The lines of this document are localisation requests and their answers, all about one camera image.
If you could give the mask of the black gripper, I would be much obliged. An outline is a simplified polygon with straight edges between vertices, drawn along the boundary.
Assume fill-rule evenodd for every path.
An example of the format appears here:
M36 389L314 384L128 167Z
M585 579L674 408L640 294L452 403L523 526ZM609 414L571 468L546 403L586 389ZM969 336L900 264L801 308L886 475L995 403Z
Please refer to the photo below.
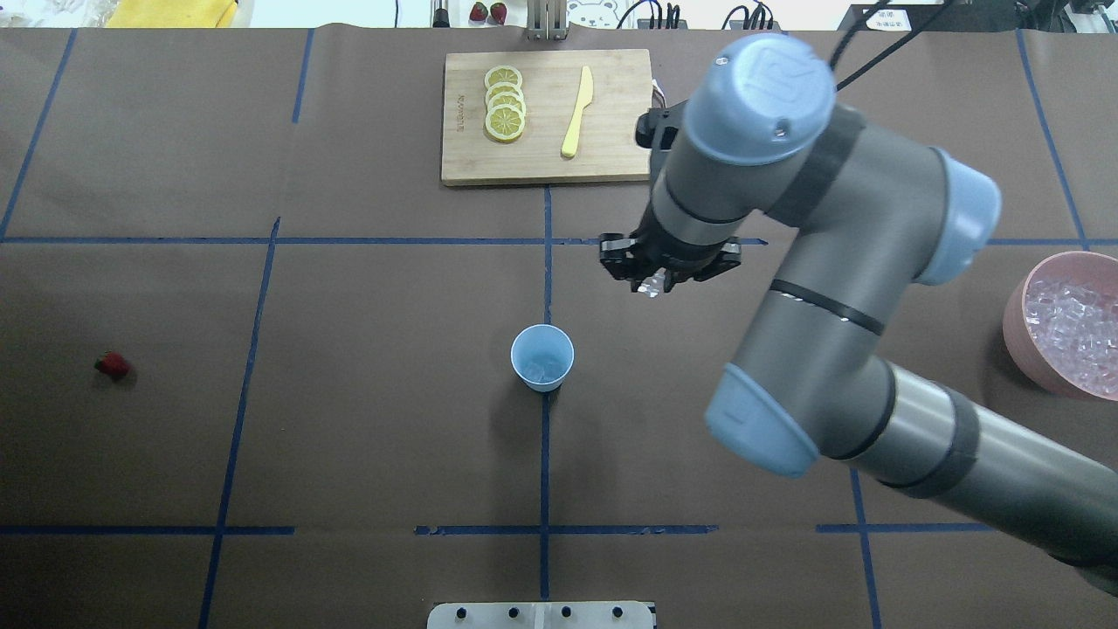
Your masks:
M659 228L631 235L603 232L599 263L613 279L625 282L631 292L636 292L646 276L665 268L674 290L676 284L707 282L735 270L742 263L742 244L738 238L714 245L686 244Z

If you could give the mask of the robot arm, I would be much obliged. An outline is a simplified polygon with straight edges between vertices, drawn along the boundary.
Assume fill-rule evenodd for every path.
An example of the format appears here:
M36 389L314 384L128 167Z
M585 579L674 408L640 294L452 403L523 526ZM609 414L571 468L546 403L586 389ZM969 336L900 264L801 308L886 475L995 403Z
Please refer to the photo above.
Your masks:
M634 231L599 240L631 290L738 267L752 211L796 231L707 407L716 439L790 478L846 463L1115 594L1115 470L877 355L907 287L957 278L989 244L991 177L839 103L830 66L784 34L724 47L635 136L648 204Z

